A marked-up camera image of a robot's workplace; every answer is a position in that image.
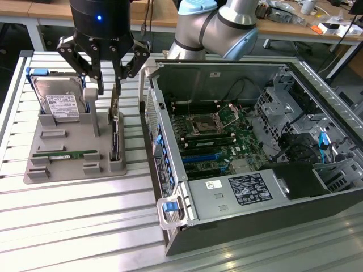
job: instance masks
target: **power supply label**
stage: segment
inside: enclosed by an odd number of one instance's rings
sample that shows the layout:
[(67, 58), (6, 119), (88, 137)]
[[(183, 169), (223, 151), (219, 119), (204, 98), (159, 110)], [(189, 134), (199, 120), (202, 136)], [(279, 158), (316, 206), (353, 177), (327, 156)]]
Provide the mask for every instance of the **power supply label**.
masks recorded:
[(260, 174), (231, 177), (228, 180), (241, 206), (273, 199)]

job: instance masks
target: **ram module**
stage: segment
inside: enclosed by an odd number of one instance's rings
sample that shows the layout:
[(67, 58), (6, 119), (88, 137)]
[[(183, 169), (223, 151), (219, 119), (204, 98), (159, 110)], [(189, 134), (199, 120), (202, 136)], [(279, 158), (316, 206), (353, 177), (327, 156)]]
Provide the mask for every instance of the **ram module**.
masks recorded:
[(76, 160), (83, 159), (85, 154), (92, 153), (97, 153), (97, 150), (42, 152), (33, 154), (33, 158), (48, 157), (49, 160)]

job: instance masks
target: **hard drive label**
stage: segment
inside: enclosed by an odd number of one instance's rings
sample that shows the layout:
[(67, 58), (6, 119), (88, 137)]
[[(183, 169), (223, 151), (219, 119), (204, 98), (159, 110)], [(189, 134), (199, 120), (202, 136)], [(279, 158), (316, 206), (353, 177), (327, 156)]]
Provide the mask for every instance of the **hard drive label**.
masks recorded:
[(74, 95), (46, 95), (47, 102), (55, 118), (78, 117), (77, 102)]

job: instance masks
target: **hard drive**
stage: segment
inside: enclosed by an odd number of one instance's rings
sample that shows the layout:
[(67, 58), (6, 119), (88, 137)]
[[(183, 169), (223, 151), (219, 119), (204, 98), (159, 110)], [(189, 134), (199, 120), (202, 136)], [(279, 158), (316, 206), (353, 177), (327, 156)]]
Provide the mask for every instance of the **hard drive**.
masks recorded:
[(83, 98), (85, 85), (77, 74), (35, 70), (28, 79), (38, 97), (42, 114), (52, 114), (57, 122), (76, 122), (80, 113), (88, 112)]

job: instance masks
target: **open computer chassis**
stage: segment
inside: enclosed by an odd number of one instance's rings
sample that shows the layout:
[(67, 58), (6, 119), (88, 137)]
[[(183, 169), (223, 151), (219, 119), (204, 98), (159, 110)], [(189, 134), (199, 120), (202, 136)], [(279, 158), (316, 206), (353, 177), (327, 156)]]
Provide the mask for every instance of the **open computer chassis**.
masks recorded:
[(335, 215), (362, 200), (363, 122), (306, 63), (150, 59), (142, 73), (167, 255)]

